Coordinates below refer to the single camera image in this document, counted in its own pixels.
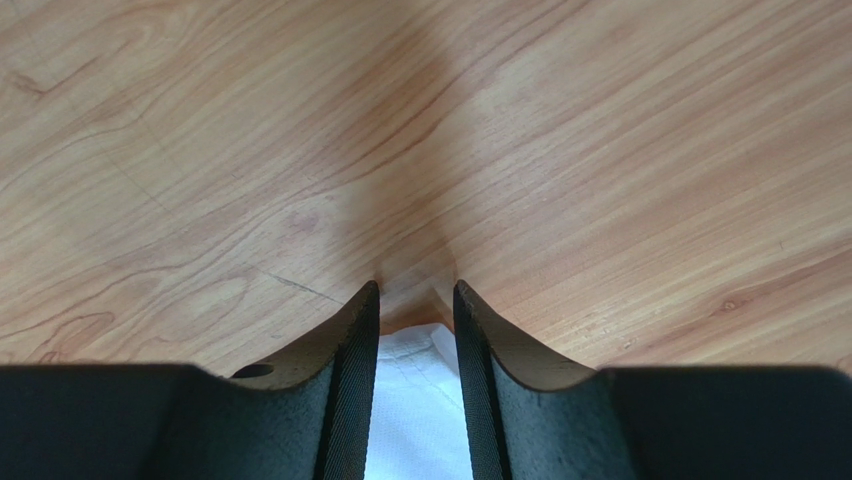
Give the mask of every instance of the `white fabric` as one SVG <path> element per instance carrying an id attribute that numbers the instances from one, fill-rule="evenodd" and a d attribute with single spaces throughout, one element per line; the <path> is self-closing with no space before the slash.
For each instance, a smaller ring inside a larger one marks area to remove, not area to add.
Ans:
<path id="1" fill-rule="evenodd" d="M 455 338 L 447 327 L 380 337 L 365 478 L 473 478 Z"/>

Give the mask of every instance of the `light wooden table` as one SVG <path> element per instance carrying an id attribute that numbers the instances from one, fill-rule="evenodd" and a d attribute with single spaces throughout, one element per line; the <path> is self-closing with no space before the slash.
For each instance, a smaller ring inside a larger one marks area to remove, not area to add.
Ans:
<path id="1" fill-rule="evenodd" d="M 0 362 L 465 278 L 591 366 L 852 371 L 852 3 L 0 1 Z"/>

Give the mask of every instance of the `wood grain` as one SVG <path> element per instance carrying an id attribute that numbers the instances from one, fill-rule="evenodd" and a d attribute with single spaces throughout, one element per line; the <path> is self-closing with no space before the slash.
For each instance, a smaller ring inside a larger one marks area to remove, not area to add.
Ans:
<path id="1" fill-rule="evenodd" d="M 592 366 L 852 372 L 852 4 L 4 0 L 0 361 L 264 357 L 456 278 Z"/>

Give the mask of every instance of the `hole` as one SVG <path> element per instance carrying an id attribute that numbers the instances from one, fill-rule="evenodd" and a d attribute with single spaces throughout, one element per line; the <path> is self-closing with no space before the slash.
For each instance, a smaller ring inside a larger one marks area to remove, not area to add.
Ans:
<path id="1" fill-rule="evenodd" d="M 253 363 L 237 370 L 231 378 L 257 378 L 264 375 L 269 375 L 275 370 L 275 367 L 268 363 Z"/>

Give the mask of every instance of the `black plastic part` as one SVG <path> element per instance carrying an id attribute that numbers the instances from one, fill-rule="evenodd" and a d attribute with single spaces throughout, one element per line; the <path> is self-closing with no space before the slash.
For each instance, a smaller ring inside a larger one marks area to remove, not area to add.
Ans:
<path id="1" fill-rule="evenodd" d="M 370 282 L 232 379 L 188 365 L 0 368 L 0 478 L 363 478 L 378 335 Z"/>
<path id="2" fill-rule="evenodd" d="M 610 368 L 454 294 L 476 479 L 852 478 L 852 379 L 826 368 Z"/>

